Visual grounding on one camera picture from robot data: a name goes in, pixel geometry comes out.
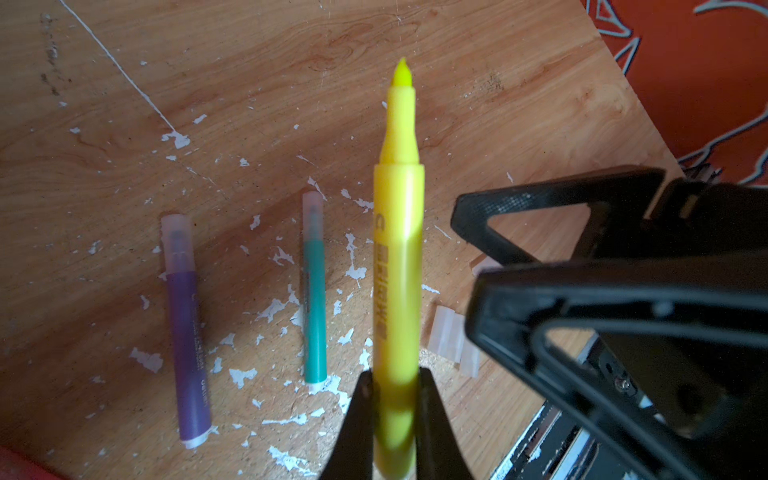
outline clear plastic cap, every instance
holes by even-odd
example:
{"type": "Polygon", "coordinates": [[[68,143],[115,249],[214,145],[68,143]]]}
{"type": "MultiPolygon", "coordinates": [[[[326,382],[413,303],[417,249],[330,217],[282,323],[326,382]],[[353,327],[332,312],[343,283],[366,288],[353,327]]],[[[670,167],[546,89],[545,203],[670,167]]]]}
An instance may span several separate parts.
{"type": "Polygon", "coordinates": [[[323,194],[306,192],[301,197],[304,241],[323,239],[323,194]]]}
{"type": "Polygon", "coordinates": [[[192,219],[187,215],[166,215],[160,219],[160,227],[166,273],[194,272],[192,219]]]}

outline marker nib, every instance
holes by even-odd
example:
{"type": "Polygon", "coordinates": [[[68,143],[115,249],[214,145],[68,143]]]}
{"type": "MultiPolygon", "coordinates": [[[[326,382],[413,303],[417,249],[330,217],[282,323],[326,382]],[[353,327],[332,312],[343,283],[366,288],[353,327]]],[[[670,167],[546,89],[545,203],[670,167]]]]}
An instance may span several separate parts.
{"type": "Polygon", "coordinates": [[[411,77],[411,71],[406,64],[406,58],[400,58],[400,63],[395,68],[395,76],[392,77],[393,87],[412,87],[413,79],[411,77]]]}

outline wooden surface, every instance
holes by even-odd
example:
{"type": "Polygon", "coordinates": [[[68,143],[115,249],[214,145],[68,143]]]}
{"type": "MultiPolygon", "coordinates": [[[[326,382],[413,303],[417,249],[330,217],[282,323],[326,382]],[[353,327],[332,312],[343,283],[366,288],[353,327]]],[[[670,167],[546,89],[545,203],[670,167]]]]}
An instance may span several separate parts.
{"type": "MultiPolygon", "coordinates": [[[[68,4],[190,139],[180,150],[161,141],[168,125],[59,1],[0,6],[0,438],[69,478],[300,477],[276,465],[272,445],[322,470],[343,418],[338,397],[300,384],[296,306],[272,323],[257,313],[300,284],[297,265],[270,258],[280,247],[299,262],[294,220],[311,177],[328,197],[329,370],[353,390],[371,331],[371,213],[340,192],[372,200],[382,100],[401,56],[427,174],[424,283],[440,291],[424,292],[423,345],[435,305],[463,311],[472,285],[478,251],[449,227],[457,195],[509,185],[507,173],[525,184],[615,164],[677,171],[577,0],[68,4]],[[223,360],[208,376],[220,435],[196,451],[178,439],[163,260],[153,253],[170,212],[194,219],[204,343],[218,348],[209,369],[223,360]],[[347,233],[355,265],[369,268],[359,287],[344,274],[347,233]],[[352,327],[352,342],[338,344],[352,327]],[[220,345],[229,333],[234,348],[220,345]],[[161,369],[130,358],[133,348],[159,353],[161,369]],[[229,368],[258,375],[238,389],[229,368]],[[261,425],[320,407],[306,425],[261,425]]],[[[568,257],[585,221],[577,208],[498,226],[553,260],[568,257]]],[[[427,352],[422,362],[467,463],[487,478],[541,398],[488,360],[477,379],[427,352]]]]}

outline green marker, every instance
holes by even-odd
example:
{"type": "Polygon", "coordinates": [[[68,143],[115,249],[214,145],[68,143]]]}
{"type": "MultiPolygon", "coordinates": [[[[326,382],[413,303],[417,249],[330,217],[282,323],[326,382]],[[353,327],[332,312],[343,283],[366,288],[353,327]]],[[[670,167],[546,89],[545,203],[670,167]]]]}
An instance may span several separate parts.
{"type": "Polygon", "coordinates": [[[328,378],[326,361],[326,259],[323,247],[323,195],[302,196],[304,223],[304,379],[312,392],[328,378]]]}

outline pen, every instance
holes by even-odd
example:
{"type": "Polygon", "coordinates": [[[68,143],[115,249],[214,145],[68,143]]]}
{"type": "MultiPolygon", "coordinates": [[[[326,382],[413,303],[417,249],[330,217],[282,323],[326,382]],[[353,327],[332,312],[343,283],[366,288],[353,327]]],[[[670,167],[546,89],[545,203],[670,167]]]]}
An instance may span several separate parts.
{"type": "Polygon", "coordinates": [[[161,218],[168,289],[168,316],[174,342],[179,436],[188,449],[208,439],[210,403],[203,343],[197,319],[197,273],[192,254],[192,221],[186,215],[161,218]]]}
{"type": "Polygon", "coordinates": [[[387,479],[405,478],[415,461],[424,223],[415,96],[403,58],[387,94],[386,135],[373,170],[374,462],[387,479]]]}
{"type": "Polygon", "coordinates": [[[304,225],[304,379],[312,391],[328,377],[326,360],[326,261],[323,248],[323,195],[302,196],[304,225]]]}

